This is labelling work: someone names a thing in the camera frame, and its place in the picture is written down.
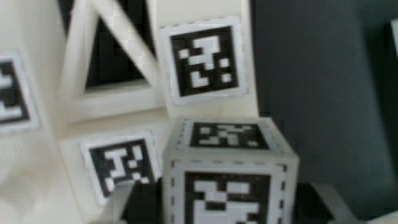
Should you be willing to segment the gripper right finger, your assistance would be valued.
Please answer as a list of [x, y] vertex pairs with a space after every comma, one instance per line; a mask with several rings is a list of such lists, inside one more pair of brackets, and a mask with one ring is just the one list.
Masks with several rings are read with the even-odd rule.
[[325, 183], [298, 184], [298, 224], [366, 224]]

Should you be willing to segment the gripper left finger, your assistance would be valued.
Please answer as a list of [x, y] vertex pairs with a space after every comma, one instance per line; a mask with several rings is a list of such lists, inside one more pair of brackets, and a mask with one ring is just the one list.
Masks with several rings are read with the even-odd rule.
[[163, 224], [160, 182], [117, 185], [96, 224]]

